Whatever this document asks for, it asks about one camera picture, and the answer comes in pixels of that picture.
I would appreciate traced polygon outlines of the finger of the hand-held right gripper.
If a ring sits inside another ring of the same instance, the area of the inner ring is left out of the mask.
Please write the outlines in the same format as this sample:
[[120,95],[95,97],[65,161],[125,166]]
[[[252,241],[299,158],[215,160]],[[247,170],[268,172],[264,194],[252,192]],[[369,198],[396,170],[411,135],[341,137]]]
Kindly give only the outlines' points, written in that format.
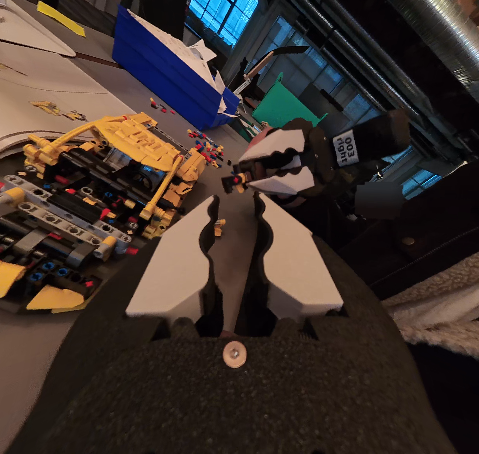
[[284,175],[272,175],[250,182],[250,188],[268,195],[297,195],[314,187],[314,176],[309,170],[300,170],[297,174],[287,171]]
[[238,160],[238,170],[252,170],[256,163],[266,168],[296,169],[308,164],[305,135],[301,129],[275,129],[249,143]]

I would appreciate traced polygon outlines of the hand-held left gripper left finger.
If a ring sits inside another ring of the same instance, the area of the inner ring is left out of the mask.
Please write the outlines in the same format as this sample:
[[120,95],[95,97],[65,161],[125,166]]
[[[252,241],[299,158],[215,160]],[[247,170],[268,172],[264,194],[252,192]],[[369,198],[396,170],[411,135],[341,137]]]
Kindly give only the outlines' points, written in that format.
[[160,238],[126,308],[128,317],[190,319],[201,336],[223,331],[222,294],[209,250],[215,243],[218,196],[210,196]]

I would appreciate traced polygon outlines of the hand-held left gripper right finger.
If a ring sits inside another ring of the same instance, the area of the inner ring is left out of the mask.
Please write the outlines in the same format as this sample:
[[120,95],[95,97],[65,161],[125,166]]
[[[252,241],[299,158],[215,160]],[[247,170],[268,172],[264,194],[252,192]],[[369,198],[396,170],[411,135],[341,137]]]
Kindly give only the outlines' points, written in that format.
[[243,334],[269,336],[277,321],[300,326],[341,312],[344,301],[313,234],[265,194],[254,194],[257,234],[243,294]]

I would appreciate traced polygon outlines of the small black-yellow Lego subassembly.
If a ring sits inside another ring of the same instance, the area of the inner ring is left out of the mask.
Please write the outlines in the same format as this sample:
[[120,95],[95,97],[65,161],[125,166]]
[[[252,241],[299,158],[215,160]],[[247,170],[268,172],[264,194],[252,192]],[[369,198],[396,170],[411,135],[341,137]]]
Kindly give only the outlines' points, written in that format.
[[221,178],[221,184],[225,194],[232,194],[234,191],[242,194],[248,189],[249,182],[252,181],[251,171],[233,173],[230,176]]

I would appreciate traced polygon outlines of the person's right forearm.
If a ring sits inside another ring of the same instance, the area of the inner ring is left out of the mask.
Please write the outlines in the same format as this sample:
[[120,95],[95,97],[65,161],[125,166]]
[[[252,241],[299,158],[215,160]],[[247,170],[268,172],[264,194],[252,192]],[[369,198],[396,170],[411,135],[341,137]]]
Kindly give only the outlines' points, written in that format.
[[479,250],[479,162],[407,200],[394,220],[370,223],[339,256],[386,300]]

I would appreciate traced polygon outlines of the grey desk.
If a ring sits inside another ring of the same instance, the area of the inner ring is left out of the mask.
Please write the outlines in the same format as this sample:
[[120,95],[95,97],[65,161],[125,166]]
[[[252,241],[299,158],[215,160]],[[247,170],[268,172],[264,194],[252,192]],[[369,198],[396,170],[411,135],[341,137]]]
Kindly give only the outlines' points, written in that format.
[[[72,59],[72,64],[132,108],[133,112],[148,113],[168,135],[184,146],[190,145],[187,129],[192,127],[191,124],[179,114],[164,114],[151,108],[148,103],[150,97],[166,107],[169,105],[113,63],[112,37],[86,27],[86,38],[81,39],[38,13],[36,5],[25,0],[15,2],[75,50],[77,57]],[[233,332],[254,246],[255,223],[251,191],[243,195],[226,195],[220,179],[231,173],[227,161],[236,163],[247,143],[228,125],[208,130],[207,135],[224,146],[223,167],[206,169],[199,186],[187,195],[185,206],[192,209],[212,194],[221,198],[219,214],[220,218],[225,218],[226,228],[210,253],[214,260],[215,277],[223,292],[224,329]],[[7,450],[30,413],[53,358],[78,315],[79,312],[16,315],[1,311],[1,453]]]

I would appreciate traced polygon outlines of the green plastic carry case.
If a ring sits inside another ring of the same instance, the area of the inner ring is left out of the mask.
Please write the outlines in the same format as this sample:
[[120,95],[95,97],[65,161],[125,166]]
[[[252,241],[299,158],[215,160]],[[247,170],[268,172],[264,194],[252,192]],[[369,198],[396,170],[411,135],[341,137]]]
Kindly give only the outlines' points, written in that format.
[[274,128],[280,128],[297,118],[309,121],[313,124],[313,127],[316,127],[328,116],[328,113],[325,112],[320,117],[316,116],[283,86],[283,76],[282,72],[278,75],[262,101],[253,110],[252,117],[257,122],[267,122]]

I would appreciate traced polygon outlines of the scattered small brick pieces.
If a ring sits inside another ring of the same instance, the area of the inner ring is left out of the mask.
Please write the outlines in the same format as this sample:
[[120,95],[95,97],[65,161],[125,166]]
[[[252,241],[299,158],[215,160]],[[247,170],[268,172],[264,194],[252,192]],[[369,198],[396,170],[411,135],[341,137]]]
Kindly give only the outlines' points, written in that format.
[[[153,97],[149,98],[151,108],[160,110],[163,114],[177,115],[177,112],[170,107],[157,102]],[[184,154],[188,154],[189,147],[185,146],[177,139],[166,133],[159,125],[153,128],[153,131],[164,141],[170,141],[174,147],[179,148]],[[215,169],[221,169],[224,165],[224,147],[218,145],[214,140],[199,129],[187,129],[186,135],[195,143],[194,148],[205,159],[207,166],[213,166]]]

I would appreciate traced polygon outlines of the yellow toy brick car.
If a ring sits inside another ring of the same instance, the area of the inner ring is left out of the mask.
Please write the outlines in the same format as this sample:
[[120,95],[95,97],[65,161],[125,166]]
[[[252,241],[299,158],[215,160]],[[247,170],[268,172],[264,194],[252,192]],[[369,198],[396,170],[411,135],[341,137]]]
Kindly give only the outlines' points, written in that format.
[[23,169],[1,183],[1,206],[71,241],[87,256],[122,257],[162,237],[207,167],[153,131],[144,112],[104,116],[57,139],[29,134]]

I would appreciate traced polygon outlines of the yellow black brick panel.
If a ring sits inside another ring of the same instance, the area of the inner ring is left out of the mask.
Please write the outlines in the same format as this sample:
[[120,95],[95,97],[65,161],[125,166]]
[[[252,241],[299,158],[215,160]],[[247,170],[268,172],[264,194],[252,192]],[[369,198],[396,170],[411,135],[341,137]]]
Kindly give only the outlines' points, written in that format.
[[100,279],[53,260],[27,266],[1,261],[1,309],[13,313],[60,313],[82,309]]

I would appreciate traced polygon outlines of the dark sherpa-lined jacket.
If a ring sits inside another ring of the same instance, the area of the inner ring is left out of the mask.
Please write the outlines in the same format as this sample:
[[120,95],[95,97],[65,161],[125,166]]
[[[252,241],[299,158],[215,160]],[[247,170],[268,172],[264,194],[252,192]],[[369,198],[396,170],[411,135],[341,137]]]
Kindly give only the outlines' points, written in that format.
[[479,452],[479,255],[382,301],[458,453]]

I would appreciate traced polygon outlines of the open instruction booklet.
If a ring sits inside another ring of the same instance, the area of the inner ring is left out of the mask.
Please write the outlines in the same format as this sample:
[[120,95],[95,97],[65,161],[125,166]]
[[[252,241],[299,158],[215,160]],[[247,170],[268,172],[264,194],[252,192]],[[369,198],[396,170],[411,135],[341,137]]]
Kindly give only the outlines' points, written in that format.
[[57,53],[1,43],[1,158],[20,152],[28,135],[55,139],[104,116],[136,113]]

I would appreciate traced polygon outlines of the yellow sticky note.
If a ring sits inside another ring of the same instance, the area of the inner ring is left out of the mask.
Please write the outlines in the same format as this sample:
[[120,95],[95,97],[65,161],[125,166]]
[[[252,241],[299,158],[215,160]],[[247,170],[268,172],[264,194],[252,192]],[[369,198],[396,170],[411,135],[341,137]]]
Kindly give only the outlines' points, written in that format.
[[62,26],[66,27],[73,33],[77,34],[78,36],[82,38],[86,38],[86,33],[85,29],[76,23],[75,21],[71,20],[64,14],[60,13],[58,10],[55,8],[52,8],[51,6],[47,5],[46,3],[42,1],[38,1],[37,3],[37,11],[41,14],[46,15],[47,17],[57,21],[60,23]]

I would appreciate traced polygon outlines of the white board stand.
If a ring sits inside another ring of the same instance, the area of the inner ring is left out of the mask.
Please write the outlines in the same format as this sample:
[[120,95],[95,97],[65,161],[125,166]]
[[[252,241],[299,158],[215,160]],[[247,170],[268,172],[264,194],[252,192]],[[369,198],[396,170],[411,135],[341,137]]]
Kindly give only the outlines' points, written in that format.
[[76,53],[11,0],[0,0],[0,40],[62,56]]

